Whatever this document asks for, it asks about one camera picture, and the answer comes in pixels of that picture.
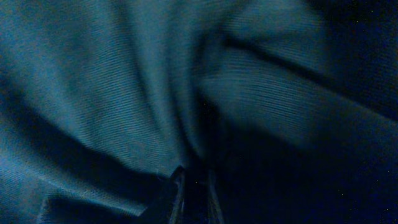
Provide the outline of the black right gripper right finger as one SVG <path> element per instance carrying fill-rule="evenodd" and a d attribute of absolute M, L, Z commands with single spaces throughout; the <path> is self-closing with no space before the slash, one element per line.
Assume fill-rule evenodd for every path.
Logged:
<path fill-rule="evenodd" d="M 208 224 L 224 224 L 223 212 L 216 193 L 216 178 L 212 170 L 208 171 Z"/>

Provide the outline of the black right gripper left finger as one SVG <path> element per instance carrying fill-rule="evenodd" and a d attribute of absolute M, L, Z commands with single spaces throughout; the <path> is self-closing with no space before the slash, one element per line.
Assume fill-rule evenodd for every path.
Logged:
<path fill-rule="evenodd" d="M 138 224 L 180 224 L 183 217 L 185 169 L 177 167 L 159 196 L 137 218 Z"/>

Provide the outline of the black polo shirt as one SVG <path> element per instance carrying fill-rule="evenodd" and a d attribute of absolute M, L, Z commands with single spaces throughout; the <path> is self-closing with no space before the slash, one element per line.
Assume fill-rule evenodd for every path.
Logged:
<path fill-rule="evenodd" d="M 2 1 L 1 222 L 397 222 L 396 1 Z"/>

